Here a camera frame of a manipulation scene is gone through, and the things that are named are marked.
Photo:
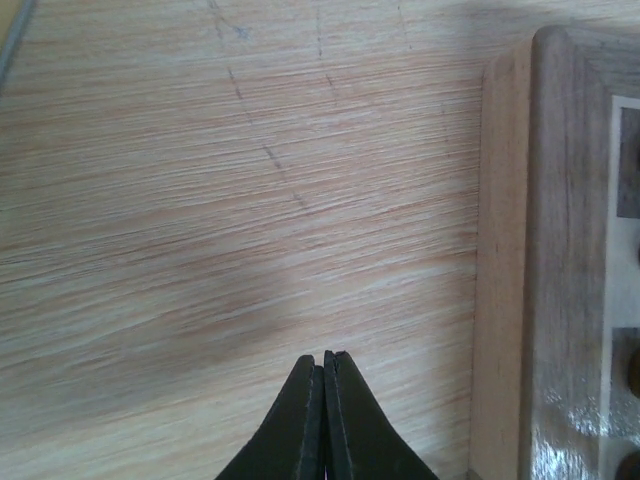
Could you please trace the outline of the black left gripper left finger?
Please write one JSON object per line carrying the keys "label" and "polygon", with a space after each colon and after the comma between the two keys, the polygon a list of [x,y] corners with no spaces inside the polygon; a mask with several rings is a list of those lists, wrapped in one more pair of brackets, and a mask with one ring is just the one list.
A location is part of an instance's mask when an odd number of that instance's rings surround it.
{"label": "black left gripper left finger", "polygon": [[324,372],[314,357],[298,358],[251,439],[220,479],[324,477]]}

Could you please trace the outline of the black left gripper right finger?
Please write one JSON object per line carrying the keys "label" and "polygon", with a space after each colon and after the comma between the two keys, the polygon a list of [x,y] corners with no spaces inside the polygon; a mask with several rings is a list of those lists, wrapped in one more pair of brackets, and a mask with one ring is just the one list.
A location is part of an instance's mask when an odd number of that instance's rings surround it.
{"label": "black left gripper right finger", "polygon": [[434,479],[396,432],[351,355],[324,354],[329,479]]}

